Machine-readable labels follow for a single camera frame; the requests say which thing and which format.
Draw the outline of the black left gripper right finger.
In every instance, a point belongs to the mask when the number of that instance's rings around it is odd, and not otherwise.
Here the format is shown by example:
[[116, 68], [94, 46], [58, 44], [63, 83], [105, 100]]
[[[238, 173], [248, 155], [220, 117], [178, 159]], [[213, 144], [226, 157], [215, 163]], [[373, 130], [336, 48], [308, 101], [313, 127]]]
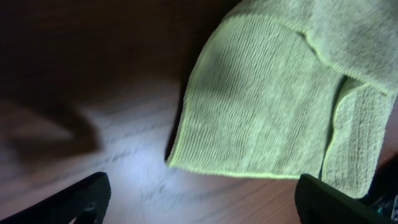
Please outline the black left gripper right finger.
[[302, 224], [395, 223], [309, 174], [300, 176], [294, 200]]

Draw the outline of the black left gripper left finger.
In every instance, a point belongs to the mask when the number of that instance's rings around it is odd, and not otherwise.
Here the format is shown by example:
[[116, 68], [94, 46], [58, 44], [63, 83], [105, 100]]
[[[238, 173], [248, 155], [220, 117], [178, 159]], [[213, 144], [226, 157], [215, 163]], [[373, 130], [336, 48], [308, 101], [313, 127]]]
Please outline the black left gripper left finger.
[[1, 220], [1, 224], [102, 224], [110, 198], [111, 186], [107, 173], [96, 172]]

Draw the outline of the light green microfiber cloth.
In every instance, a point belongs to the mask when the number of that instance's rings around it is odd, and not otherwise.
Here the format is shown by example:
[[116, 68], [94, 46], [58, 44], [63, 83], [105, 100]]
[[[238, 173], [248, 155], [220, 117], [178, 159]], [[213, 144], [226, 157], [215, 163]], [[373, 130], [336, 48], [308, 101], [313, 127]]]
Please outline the light green microfiber cloth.
[[170, 167], [370, 188], [397, 96], [397, 2], [255, 0], [190, 75]]

